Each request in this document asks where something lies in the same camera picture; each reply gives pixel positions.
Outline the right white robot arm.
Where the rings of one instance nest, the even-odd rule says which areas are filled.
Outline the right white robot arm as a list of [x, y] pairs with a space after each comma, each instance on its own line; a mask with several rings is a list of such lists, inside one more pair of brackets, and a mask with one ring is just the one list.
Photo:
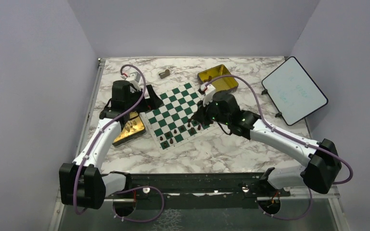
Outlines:
[[207, 105], [199, 101], [190, 120], [202, 125], [226, 125], [231, 134], [269, 145], [298, 161], [298, 166], [272, 167], [261, 176], [259, 191], [266, 196], [278, 189], [295, 186], [306, 186], [326, 194], [342, 168], [334, 142], [310, 140], [276, 126], [268, 126], [260, 115], [240, 109], [230, 93], [215, 93], [213, 101]]

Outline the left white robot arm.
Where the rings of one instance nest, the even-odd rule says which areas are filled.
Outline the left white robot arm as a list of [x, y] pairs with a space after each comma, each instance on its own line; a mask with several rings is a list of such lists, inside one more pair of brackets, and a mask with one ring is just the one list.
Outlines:
[[127, 174], [103, 176], [101, 166], [114, 140], [130, 120], [130, 113], [150, 112], [162, 105], [162, 99], [150, 84], [140, 89], [134, 81], [113, 82], [112, 96], [99, 114], [95, 133], [72, 163], [63, 163], [59, 169], [62, 203], [99, 209], [104, 199], [113, 193], [122, 198], [129, 196], [132, 184], [127, 181]]

